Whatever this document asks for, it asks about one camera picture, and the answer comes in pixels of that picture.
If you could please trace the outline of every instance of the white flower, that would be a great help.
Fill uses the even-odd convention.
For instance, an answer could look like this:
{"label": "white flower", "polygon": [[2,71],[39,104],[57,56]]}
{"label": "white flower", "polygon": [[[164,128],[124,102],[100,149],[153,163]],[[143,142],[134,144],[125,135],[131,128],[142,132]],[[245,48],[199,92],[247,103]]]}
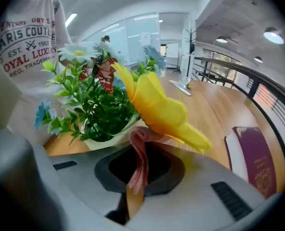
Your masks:
{"label": "white flower", "polygon": [[99,44],[94,44],[93,48],[96,51],[102,51],[103,49],[106,53],[109,53],[112,58],[115,58],[120,65],[124,64],[124,57],[120,53],[115,54],[113,49],[107,44],[100,42]]}
{"label": "white flower", "polygon": [[79,63],[87,61],[90,67],[93,67],[93,60],[91,58],[97,58],[101,53],[95,51],[91,45],[83,44],[65,44],[65,47],[60,48],[58,55],[60,61],[76,59]]}

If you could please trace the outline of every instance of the person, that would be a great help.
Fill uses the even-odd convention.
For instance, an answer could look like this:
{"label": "person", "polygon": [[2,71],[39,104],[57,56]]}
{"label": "person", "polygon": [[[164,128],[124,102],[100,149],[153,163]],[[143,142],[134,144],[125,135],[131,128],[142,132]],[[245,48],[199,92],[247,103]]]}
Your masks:
{"label": "person", "polygon": [[43,145],[51,136],[46,128],[34,128],[39,103],[49,101],[57,114],[62,112],[53,97],[60,86],[45,86],[54,74],[41,70],[45,61],[55,62],[58,49],[70,42],[59,0],[12,0],[0,18],[0,66],[22,93],[8,128],[31,143]]}
{"label": "person", "polygon": [[108,44],[107,42],[110,42],[109,36],[105,35],[104,37],[101,37],[101,43]]}

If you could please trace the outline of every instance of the wooden table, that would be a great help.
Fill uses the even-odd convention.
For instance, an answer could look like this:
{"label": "wooden table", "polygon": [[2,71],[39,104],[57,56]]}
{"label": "wooden table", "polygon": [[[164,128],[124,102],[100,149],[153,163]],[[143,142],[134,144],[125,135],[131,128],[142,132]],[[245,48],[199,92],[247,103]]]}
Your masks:
{"label": "wooden table", "polygon": [[[204,133],[212,142],[212,149],[205,155],[213,158],[225,167],[229,168],[229,159],[224,144],[224,137],[237,127],[259,127],[271,151],[274,162],[277,191],[285,189],[285,160],[279,142],[258,108],[242,92],[227,87],[210,84],[201,81],[190,82],[192,96],[189,97],[168,80],[176,79],[170,73],[169,77],[161,77],[160,81],[168,97],[183,102],[188,108],[189,123]],[[45,144],[48,155],[74,154],[89,151],[88,147],[78,140],[74,140],[69,134],[59,139],[53,137]],[[192,150],[186,144],[179,144],[170,140],[168,144]]]}

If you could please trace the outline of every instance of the railing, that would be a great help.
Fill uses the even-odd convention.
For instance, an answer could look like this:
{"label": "railing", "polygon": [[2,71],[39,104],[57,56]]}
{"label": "railing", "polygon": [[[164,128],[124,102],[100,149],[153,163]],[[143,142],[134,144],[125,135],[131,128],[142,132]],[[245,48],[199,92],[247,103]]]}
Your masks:
{"label": "railing", "polygon": [[[238,89],[244,93],[257,106],[269,122],[280,143],[285,158],[285,142],[278,127],[274,124],[277,123],[277,121],[275,121],[274,116],[272,116],[272,114],[275,114],[285,128],[285,88],[262,73],[248,67],[210,58],[195,57],[195,59],[204,61],[205,66],[194,64],[192,78],[213,84],[222,83],[223,86],[227,86],[228,84],[229,86],[227,87]],[[225,68],[229,68],[229,71],[235,70],[248,76],[248,83],[243,88],[238,86],[234,81],[227,79],[227,75],[221,76],[217,72],[211,70],[212,64],[218,64]],[[272,114],[270,112],[267,113],[266,109],[262,107],[265,106],[265,104],[270,108]]]}

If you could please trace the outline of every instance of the ceiling light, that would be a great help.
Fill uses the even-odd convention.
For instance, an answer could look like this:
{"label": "ceiling light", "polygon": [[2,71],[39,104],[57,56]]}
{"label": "ceiling light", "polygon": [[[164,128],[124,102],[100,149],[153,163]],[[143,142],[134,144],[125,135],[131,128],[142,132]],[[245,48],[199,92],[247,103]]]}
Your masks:
{"label": "ceiling light", "polygon": [[158,17],[158,14],[145,15],[145,16],[135,17],[134,21],[139,21],[139,20],[144,20],[144,19],[149,19],[149,18],[157,18],[157,17]]}
{"label": "ceiling light", "polygon": [[219,36],[216,41],[220,43],[228,43],[227,39],[223,36]]}
{"label": "ceiling light", "polygon": [[128,38],[133,38],[133,37],[138,37],[140,36],[140,34],[135,34],[135,35],[132,35],[132,36],[128,36]]}
{"label": "ceiling light", "polygon": [[260,56],[256,56],[254,59],[255,59],[257,62],[259,62],[259,63],[263,63],[263,61],[262,61],[262,59],[261,59]]}
{"label": "ceiling light", "polygon": [[275,27],[268,27],[266,31],[263,33],[264,37],[275,43],[275,44],[283,44],[284,39],[281,33]]}
{"label": "ceiling light", "polygon": [[108,26],[107,28],[103,29],[102,32],[105,32],[105,31],[107,31],[107,30],[109,30],[109,29],[112,29],[112,28],[114,28],[114,27],[116,27],[116,26],[119,26],[119,23],[113,24],[113,25],[111,25],[111,26]]}
{"label": "ceiling light", "polygon": [[71,21],[75,18],[75,16],[77,16],[76,13],[70,15],[70,17],[65,22],[65,27],[67,27],[71,23]]}

